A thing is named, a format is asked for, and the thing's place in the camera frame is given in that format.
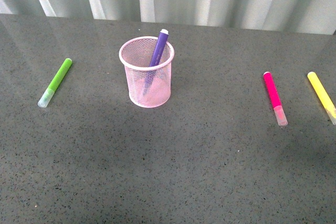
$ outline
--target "pink marker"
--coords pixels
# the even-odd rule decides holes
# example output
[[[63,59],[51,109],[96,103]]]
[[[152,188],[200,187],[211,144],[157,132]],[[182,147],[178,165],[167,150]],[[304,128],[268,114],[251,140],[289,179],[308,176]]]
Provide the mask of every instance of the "pink marker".
[[[272,74],[270,72],[264,73],[264,80],[268,90],[269,97],[272,102],[272,106],[275,112],[279,126],[286,126],[288,124],[285,113],[283,111],[280,97],[278,95],[277,88],[275,87]]]

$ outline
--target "pink mesh pen holder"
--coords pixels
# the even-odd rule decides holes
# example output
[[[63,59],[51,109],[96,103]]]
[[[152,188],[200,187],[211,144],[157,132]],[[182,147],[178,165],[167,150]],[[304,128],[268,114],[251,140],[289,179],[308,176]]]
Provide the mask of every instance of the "pink mesh pen holder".
[[[127,41],[119,51],[125,66],[129,95],[132,102],[144,108],[165,103],[171,94],[172,60],[174,48],[167,42],[160,63],[150,65],[157,37],[139,37]]]

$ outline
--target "green marker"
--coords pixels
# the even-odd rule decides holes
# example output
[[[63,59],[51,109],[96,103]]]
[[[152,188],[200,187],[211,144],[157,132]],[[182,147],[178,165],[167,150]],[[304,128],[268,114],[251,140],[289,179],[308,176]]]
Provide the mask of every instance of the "green marker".
[[[51,98],[55,94],[58,86],[62,82],[64,76],[67,74],[71,65],[72,65],[72,60],[69,59],[69,58],[65,59],[62,66],[57,71],[55,77],[53,78],[53,80],[49,84],[48,88],[46,89],[46,91],[42,95],[41,99],[38,101],[37,105],[39,107],[45,108],[46,106],[48,106],[48,103],[50,102]]]

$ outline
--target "marker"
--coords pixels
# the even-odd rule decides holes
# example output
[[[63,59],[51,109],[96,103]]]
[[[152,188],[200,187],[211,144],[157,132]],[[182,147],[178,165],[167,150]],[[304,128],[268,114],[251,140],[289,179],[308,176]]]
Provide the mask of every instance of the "marker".
[[[331,122],[333,125],[336,125],[336,109],[327,92],[325,91],[321,81],[317,77],[316,73],[310,72],[307,74],[307,77],[315,89],[317,96],[319,97],[323,107],[325,108]]]
[[[157,38],[157,42],[155,45],[154,53],[151,59],[150,67],[154,67],[159,65],[160,59],[164,50],[164,47],[166,45],[166,42],[168,40],[168,31],[166,29],[162,29],[160,31],[159,37]],[[153,79],[155,76],[155,71],[149,71],[146,74],[145,77],[145,89],[143,91],[143,95],[145,95],[148,92],[148,89],[152,85]]]
[[[72,65],[72,60],[69,59],[69,58],[65,59],[62,66],[57,71],[55,77],[53,78],[53,80],[49,84],[48,88],[46,89],[46,91],[42,95],[41,99],[38,101],[37,105],[39,107],[45,108],[46,106],[48,106],[48,103],[50,102],[51,98],[55,94],[58,86],[62,82],[64,76],[68,72],[71,65]]]
[[[275,116],[277,118],[279,126],[286,126],[288,124],[285,113],[283,111],[280,97],[278,95],[277,88],[275,87],[272,74],[270,72],[264,73],[264,80],[268,90],[269,97],[273,106]]]

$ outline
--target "table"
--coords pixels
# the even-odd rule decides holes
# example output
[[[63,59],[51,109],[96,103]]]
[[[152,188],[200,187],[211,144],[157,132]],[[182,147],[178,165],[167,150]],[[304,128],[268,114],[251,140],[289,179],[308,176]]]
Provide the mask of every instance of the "table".
[[[2,223],[334,223],[336,37],[0,15]],[[172,95],[128,96],[119,48],[169,33]],[[73,65],[37,106],[65,58]],[[288,119],[277,125],[262,75]]]

